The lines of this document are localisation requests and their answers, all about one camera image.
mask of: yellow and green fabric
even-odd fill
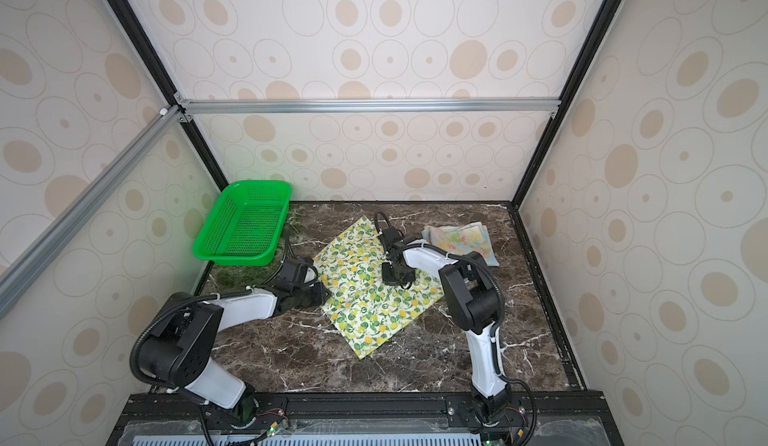
[[[365,358],[443,296],[438,278],[416,271],[410,289],[382,281],[384,249],[360,218],[314,258],[331,297],[322,306],[358,358]]]

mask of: lemon print cloth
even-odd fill
[[[365,358],[442,298],[438,278],[416,270],[410,289],[382,281],[384,249],[373,222],[362,217],[315,258],[331,297],[322,310],[358,358]]]

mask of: colorful folded towel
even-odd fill
[[[479,221],[463,227],[431,227],[425,226],[422,237],[437,247],[449,253],[467,254],[477,251],[490,267],[497,267],[498,260],[493,254],[491,237],[488,228]]]
[[[384,249],[366,217],[331,241],[314,260],[332,293],[322,311],[360,359],[443,296],[440,280],[420,270],[410,289],[382,282]]]

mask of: silver metal bar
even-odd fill
[[[190,114],[370,112],[556,112],[559,98],[403,98],[366,100],[183,100]]]
[[[122,181],[132,172],[149,150],[160,140],[170,125],[178,123],[181,116],[178,106],[169,106],[165,115],[158,115],[134,140],[107,166],[96,179],[80,193],[63,214],[53,221],[32,245],[0,278],[0,318],[10,311],[34,280],[37,279],[79,233],[91,216]]]

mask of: black metal frame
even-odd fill
[[[136,48],[136,52],[139,54],[139,57],[141,57],[141,61],[144,62],[150,75],[152,75],[154,82],[158,85],[165,101],[168,102],[168,105],[178,105],[179,109],[184,113],[184,107],[178,102],[178,99],[175,96],[178,91],[176,85],[174,85],[173,80],[170,78],[170,75],[168,75],[168,70],[165,69],[162,60],[160,60],[160,57],[158,56],[158,52],[155,51],[152,46],[152,42],[144,31],[144,28],[141,27],[139,18],[136,17],[136,13],[134,13],[134,10],[130,7],[129,1],[107,0],[107,2],[122,25],[130,42],[133,43],[134,48]],[[224,176],[224,172],[221,171],[213,152],[208,147],[203,135],[200,134],[200,129],[195,125],[194,120],[191,116],[185,115],[185,117],[187,118],[187,121],[181,123],[184,133],[187,134],[190,143],[195,151],[197,151],[197,154],[200,155],[200,159],[208,169],[210,176],[214,179],[216,186],[220,190],[224,190],[226,185],[229,184]]]
[[[613,446],[623,446],[618,428],[601,392],[535,392],[539,418],[571,417],[600,418],[600,422]],[[258,394],[260,408],[280,408],[292,422],[312,420],[411,420],[414,418],[438,422],[447,428],[467,428],[474,431],[479,425],[466,424],[459,412],[461,404],[471,398],[470,393],[276,393]],[[528,400],[522,401],[529,406]],[[210,430],[222,434],[255,434],[274,421],[265,415],[260,423],[243,430],[233,429],[216,414],[206,414]],[[197,406],[178,394],[132,394],[120,414],[106,446],[117,446],[129,423],[198,421]],[[485,434],[506,435],[509,426],[520,426],[517,417],[484,427]]]
[[[542,138],[538,143],[531,161],[526,167],[522,181],[508,204],[510,219],[514,224],[525,259],[531,269],[535,288],[537,290],[542,307],[552,329],[552,336],[561,355],[563,366],[572,387],[582,391],[573,392],[542,392],[537,394],[538,410],[543,413],[561,413],[563,415],[580,412],[600,417],[608,432],[612,444],[623,444],[619,436],[616,424],[608,404],[600,392],[586,391],[584,379],[575,361],[573,349],[565,334],[560,316],[554,306],[552,294],[542,274],[542,268],[533,252],[531,241],[522,223],[519,208],[525,195],[530,189],[544,158],[552,145],[558,129],[562,125],[565,115],[568,113],[582,81],[605,38],[610,24],[618,11],[622,0],[603,0],[600,10],[589,30],[587,38],[574,63],[571,74],[565,82],[561,94],[561,105],[558,112],[548,122]],[[160,88],[169,105],[178,105],[177,88],[168,75],[158,53],[151,44],[149,37],[142,28],[139,19],[130,7],[128,0],[107,0],[115,16],[120,21],[128,38],[133,43],[142,61],[146,65],[152,78]],[[224,189],[228,184],[224,173],[216,162],[212,151],[208,147],[200,129],[195,125],[190,115],[185,115],[187,122],[182,123],[185,133],[193,144],[195,150],[205,163],[208,172],[214,179],[219,189]],[[370,203],[410,203],[399,202],[370,202]],[[487,201],[456,201],[446,203],[487,203]],[[202,289],[207,273],[212,263],[206,266],[204,275],[197,285],[197,292]],[[444,418],[451,421],[448,411],[448,402],[461,400],[468,397],[469,393],[387,393],[387,394],[265,394],[264,401],[282,402],[287,414],[294,419],[308,418]],[[197,418],[197,407],[188,403],[177,394],[135,394],[130,397],[123,413],[115,426],[107,444],[117,444],[125,425],[131,421],[163,421],[168,419],[193,419]]]

